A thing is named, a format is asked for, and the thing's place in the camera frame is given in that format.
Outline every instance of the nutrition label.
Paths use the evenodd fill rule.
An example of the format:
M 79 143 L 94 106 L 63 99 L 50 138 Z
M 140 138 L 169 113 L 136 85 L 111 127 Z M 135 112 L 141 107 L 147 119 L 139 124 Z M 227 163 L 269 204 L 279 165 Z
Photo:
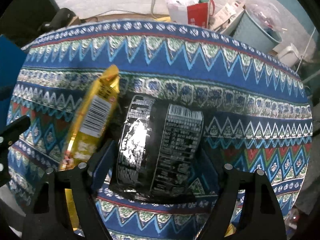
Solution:
M 124 125 L 117 163 L 119 182 L 134 186 L 138 181 L 141 161 L 145 155 L 147 128 L 155 100 L 135 95 Z
M 188 171 L 203 127 L 201 111 L 170 104 L 150 190 L 176 196 L 185 190 Z

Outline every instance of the white cable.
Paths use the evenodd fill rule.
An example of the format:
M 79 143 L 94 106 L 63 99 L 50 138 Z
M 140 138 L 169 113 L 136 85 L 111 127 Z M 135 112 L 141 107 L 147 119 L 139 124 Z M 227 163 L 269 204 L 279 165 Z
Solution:
M 307 49 L 308 49 L 309 44 L 310 44 L 310 41 L 311 41 L 311 39 L 312 39 L 313 34 L 315 34 L 315 31 L 316 31 L 316 27 L 313 29 L 313 32 L 312 32 L 312 34 L 311 34 L 311 36 L 310 36 L 310 39 L 309 39 L 309 41 L 308 41 L 308 44 L 307 44 L 307 46 L 306 46 L 306 49 L 304 50 L 304 53 L 303 53 L 303 55 L 302 55 L 302 57 L 301 57 L 301 60 L 300 60 L 300 62 L 299 62 L 299 65 L 298 65 L 298 68 L 297 68 L 296 73 L 298 72 L 298 70 L 299 70 L 299 68 L 300 68 L 301 62 L 302 62 L 302 60 L 303 60 L 303 58 L 304 58 L 304 56 L 305 56 L 305 54 L 306 54 L 306 52 L 307 52 Z

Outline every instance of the yellow snack bag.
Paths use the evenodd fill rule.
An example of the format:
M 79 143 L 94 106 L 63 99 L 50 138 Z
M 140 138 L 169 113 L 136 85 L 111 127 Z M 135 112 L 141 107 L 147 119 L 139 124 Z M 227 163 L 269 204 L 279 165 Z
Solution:
M 64 158 L 60 171 L 69 170 L 81 162 L 87 162 L 96 152 L 102 135 L 108 126 L 119 95 L 119 69 L 111 65 L 93 82 L 79 107 L 66 137 Z M 74 229 L 79 219 L 71 189 L 66 189 L 67 206 Z

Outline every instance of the silver screw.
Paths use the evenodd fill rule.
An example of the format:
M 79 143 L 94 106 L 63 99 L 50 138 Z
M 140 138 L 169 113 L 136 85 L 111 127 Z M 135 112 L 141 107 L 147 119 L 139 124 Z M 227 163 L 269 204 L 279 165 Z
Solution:
M 45 171 L 48 175 L 53 173 L 53 168 L 47 168 L 47 170 Z
M 230 163 L 226 163 L 224 165 L 224 167 L 225 167 L 226 170 L 232 170 L 232 168 L 233 168 L 233 166 Z
M 87 166 L 86 163 L 79 163 L 79 164 L 78 164 L 78 167 L 79 167 L 80 169 L 84 169 L 86 166 Z
M 258 169 L 258 170 L 257 170 L 257 173 L 258 173 L 258 175 L 260 175 L 260 176 L 263 176 L 263 175 L 264 175 L 264 171 L 261 170 L 261 169 Z

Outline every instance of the patterned tablecloth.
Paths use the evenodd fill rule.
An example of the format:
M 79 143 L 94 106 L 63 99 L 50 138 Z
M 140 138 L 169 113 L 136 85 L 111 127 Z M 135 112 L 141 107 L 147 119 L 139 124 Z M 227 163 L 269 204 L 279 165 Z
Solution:
M 34 41 L 7 118 L 31 118 L 8 156 L 10 189 L 22 207 L 45 169 L 57 169 L 75 111 L 111 63 L 121 71 L 121 94 L 134 91 L 216 111 L 204 124 L 202 154 L 190 171 L 196 203 L 132 202 L 110 191 L 107 177 L 96 206 L 114 239 L 192 239 L 217 199 L 210 154 L 243 171 L 263 169 L 288 214 L 307 171 L 312 136 L 299 76 L 232 38 L 195 26 L 131 20 L 74 26 Z M 243 197 L 240 192 L 234 223 Z

